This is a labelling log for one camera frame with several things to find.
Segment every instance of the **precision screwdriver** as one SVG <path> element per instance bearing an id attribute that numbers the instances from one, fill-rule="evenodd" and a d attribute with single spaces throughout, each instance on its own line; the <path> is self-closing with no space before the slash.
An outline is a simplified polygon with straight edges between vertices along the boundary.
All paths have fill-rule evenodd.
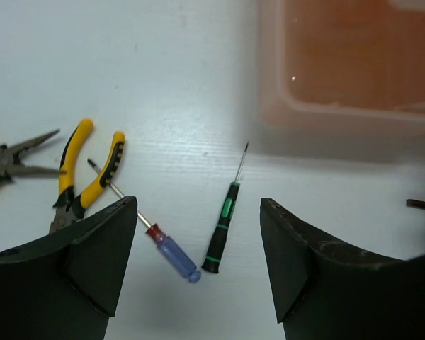
<path id="1" fill-rule="evenodd" d="M 99 168 L 92 159 L 88 158 L 88 163 L 98 174 L 101 172 L 101 168 Z M 110 182 L 108 185 L 119 197 L 125 197 L 124 193 L 118 189 L 115 184 Z M 160 230 L 157 223 L 152 225 L 140 211 L 137 211 L 137 216 L 147 227 L 148 230 L 146 234 L 156 243 L 157 250 L 168 262 L 170 262 L 183 278 L 187 278 L 190 283 L 197 283 L 201 279 L 201 272 L 197 270 L 197 266 L 189 256 L 186 255 L 183 249 L 181 249 L 170 236 L 165 235 L 165 233 Z"/>
<path id="2" fill-rule="evenodd" d="M 227 243 L 228 227 L 232 221 L 234 207 L 236 205 L 236 199 L 238 198 L 239 192 L 239 177 L 241 176 L 242 165 L 244 164 L 244 158 L 249 148 L 249 142 L 246 144 L 246 148 L 241 157 L 239 168 L 236 173 L 234 181 L 231 182 L 228 189 L 227 197 L 225 198 L 222 210 L 220 212 L 219 221 L 216 224 L 214 234 L 212 234 L 208 251 L 206 252 L 205 262 L 201 268 L 210 273 L 218 274 L 219 265 L 222 260 L 224 253 L 225 244 Z"/>

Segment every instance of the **diagonal cutting pliers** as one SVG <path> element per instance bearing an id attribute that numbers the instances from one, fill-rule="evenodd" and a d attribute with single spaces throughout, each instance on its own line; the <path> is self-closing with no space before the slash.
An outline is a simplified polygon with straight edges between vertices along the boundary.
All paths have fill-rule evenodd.
<path id="1" fill-rule="evenodd" d="M 115 132 L 103 170 L 85 190 L 78 196 L 75 196 L 74 170 L 77 156 L 82 145 L 91 134 L 91 131 L 93 131 L 93 126 L 93 121 L 83 119 L 64 148 L 60 170 L 65 171 L 65 173 L 59 175 L 58 199 L 54 204 L 54 208 L 56 208 L 55 217 L 50 224 L 49 234 L 64 229 L 83 219 L 86 209 L 102 194 L 104 188 L 111 182 L 112 177 L 120 165 L 125 145 L 125 136 L 122 132 Z"/>
<path id="2" fill-rule="evenodd" d="M 13 176 L 32 176 L 32 175 L 59 175 L 64 172 L 63 169 L 50 169 L 41 166 L 25 166 L 21 163 L 21 153 L 32 147 L 37 147 L 60 130 L 54 130 L 36 138 L 8 147 L 6 144 L 0 145 L 0 185 L 12 181 Z"/>

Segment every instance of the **green grip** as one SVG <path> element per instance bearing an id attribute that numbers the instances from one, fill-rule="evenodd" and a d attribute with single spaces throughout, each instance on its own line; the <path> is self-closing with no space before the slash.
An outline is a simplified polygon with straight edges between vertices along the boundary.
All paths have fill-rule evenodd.
<path id="1" fill-rule="evenodd" d="M 232 221 L 234 207 L 239 192 L 239 183 L 232 182 L 228 189 L 227 197 L 225 198 L 222 210 L 220 212 L 219 221 L 212 234 L 208 251 L 206 252 L 205 262 L 201 268 L 210 273 L 219 273 L 220 260 L 227 243 L 228 228 Z"/>

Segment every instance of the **metal shaft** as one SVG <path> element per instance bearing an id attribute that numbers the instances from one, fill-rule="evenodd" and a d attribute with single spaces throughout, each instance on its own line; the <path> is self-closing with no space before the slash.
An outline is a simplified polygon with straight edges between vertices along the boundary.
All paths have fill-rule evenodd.
<path id="1" fill-rule="evenodd" d="M 101 173 L 101 168 L 99 166 L 97 166 L 97 164 L 91 159 L 88 158 L 88 164 L 91 165 L 91 167 L 94 169 L 94 171 L 96 171 L 98 174 Z M 125 194 L 113 183 L 109 183 L 109 186 L 112 188 L 113 191 L 115 191 L 115 193 L 120 197 L 123 198 L 125 197 Z M 140 211 L 137 210 L 137 216 L 139 217 L 139 219 L 143 222 L 143 224 L 149 229 L 151 228 L 152 224 L 140 213 Z"/>
<path id="2" fill-rule="evenodd" d="M 246 153 L 248 148 L 249 148 L 249 142 L 247 142 L 246 148 L 244 149 L 244 152 L 242 153 L 241 163 L 239 163 L 238 172 L 236 173 L 236 178 L 234 179 L 235 182 L 238 182 L 239 177 L 241 176 L 241 170 L 242 170 L 242 166 L 244 165 L 244 158 L 246 158 Z"/>

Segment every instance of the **orange plastic container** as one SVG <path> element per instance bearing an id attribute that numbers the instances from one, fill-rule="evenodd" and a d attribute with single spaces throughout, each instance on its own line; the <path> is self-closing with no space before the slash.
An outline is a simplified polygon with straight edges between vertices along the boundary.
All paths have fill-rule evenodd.
<path id="1" fill-rule="evenodd" d="M 425 0 L 263 0 L 260 44 L 267 123 L 425 134 Z"/>

